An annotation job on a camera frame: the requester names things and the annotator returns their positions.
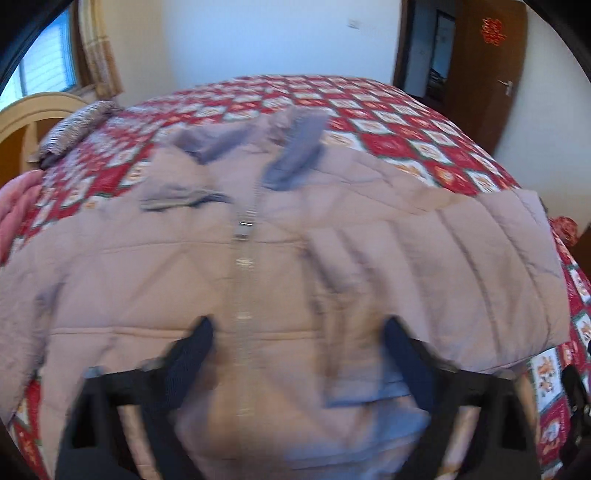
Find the doorway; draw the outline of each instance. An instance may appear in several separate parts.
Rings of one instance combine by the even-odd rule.
[[[401,13],[394,86],[493,154],[523,70],[525,4],[402,0]]]

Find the quilted jacket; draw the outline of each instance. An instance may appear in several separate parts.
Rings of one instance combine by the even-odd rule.
[[[568,340],[563,272],[535,193],[470,198],[341,147],[318,150],[293,188],[267,188],[290,117],[252,125],[209,163],[163,145],[145,183],[40,233],[0,273],[3,419],[44,358],[52,467],[84,371],[136,368],[201,315],[214,319],[215,352],[176,428],[215,480],[396,471],[427,419],[382,356],[389,314],[474,371]],[[220,196],[142,210],[159,182]],[[133,415],[128,427],[149,477]]]

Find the window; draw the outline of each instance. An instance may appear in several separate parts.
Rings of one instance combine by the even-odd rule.
[[[35,40],[0,94],[0,109],[27,95],[61,92],[76,84],[70,44],[70,11]]]

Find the bed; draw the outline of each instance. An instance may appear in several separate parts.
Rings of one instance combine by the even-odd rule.
[[[439,113],[374,80],[339,76],[250,76],[198,86],[148,100],[114,116],[47,172],[35,207],[12,252],[39,232],[81,209],[124,194],[142,181],[159,140],[185,125],[233,122],[289,105],[324,108],[326,144],[367,151],[423,182],[474,195],[517,187],[502,166]],[[538,455],[544,478],[559,468],[558,450],[569,428],[560,371],[575,364],[589,387],[591,286],[558,238],[571,310],[570,342],[529,362],[540,412]],[[31,381],[9,431],[40,478],[49,478],[38,429],[43,369]]]

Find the striped pillow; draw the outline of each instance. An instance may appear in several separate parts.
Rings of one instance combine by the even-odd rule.
[[[37,161],[42,162],[51,155],[63,157],[86,135],[120,110],[117,103],[100,100],[64,118],[41,140]]]

